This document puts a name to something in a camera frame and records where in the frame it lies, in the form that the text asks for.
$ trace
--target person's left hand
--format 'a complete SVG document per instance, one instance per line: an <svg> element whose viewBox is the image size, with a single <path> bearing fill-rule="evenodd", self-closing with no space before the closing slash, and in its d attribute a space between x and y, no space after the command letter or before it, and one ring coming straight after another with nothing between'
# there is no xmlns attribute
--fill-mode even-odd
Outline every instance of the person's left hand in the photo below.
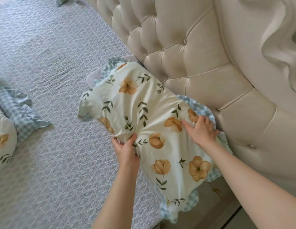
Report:
<svg viewBox="0 0 296 229"><path fill-rule="evenodd" d="M133 143L136 140L136 134L128 139L124 144L118 142L116 137L112 138L112 144L117 155L117 160L120 169L131 169L131 171L137 175L139 169L139 157L134 152Z"/></svg>

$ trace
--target person's right arm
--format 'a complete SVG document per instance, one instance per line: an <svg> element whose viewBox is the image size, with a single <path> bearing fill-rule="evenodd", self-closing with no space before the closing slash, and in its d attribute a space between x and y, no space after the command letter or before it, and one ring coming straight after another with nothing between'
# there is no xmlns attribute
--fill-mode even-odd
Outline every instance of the person's right arm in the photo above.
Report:
<svg viewBox="0 0 296 229"><path fill-rule="evenodd" d="M228 185L257 228L296 228L296 198L260 175L215 141L209 118L195 128L182 121L193 141L215 161Z"/></svg>

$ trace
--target person's left arm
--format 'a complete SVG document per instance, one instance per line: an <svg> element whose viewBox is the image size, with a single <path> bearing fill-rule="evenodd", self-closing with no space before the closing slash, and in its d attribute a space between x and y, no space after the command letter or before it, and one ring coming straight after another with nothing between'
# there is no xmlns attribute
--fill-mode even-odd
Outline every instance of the person's left arm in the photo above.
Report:
<svg viewBox="0 0 296 229"><path fill-rule="evenodd" d="M92 229L130 229L132 223L136 176L139 158L132 144L136 140L133 134L123 145L112 139L119 162L119 170L110 193L96 218Z"/></svg>

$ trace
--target hand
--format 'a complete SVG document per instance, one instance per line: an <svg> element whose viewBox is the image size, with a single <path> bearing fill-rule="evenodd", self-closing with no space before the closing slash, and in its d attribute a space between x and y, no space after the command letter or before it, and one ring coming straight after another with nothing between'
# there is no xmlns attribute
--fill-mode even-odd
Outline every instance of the hand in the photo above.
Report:
<svg viewBox="0 0 296 229"><path fill-rule="evenodd" d="M136 140L136 134L134 133L128 141L124 144L118 142L116 137L112 138L112 144L117 155L117 160L120 169L131 169L135 176L139 169L139 157L134 152L133 143Z"/></svg>
<svg viewBox="0 0 296 229"><path fill-rule="evenodd" d="M214 131L213 122L208 117L202 115L199 116L195 128L185 120L182 120L182 124L188 135L199 146L210 141L216 141L216 136L220 133L218 129Z"/></svg>

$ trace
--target quilted bedspread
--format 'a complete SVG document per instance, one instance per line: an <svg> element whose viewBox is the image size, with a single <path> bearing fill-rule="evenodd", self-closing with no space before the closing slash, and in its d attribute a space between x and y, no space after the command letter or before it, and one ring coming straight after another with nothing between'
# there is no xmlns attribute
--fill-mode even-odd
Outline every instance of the quilted bedspread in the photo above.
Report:
<svg viewBox="0 0 296 229"><path fill-rule="evenodd" d="M90 228L117 172L106 130L75 113L86 76L129 51L85 0L55 2L0 1L0 79L52 123L0 172L0 228ZM156 224L159 205L140 172L133 227Z"/></svg>

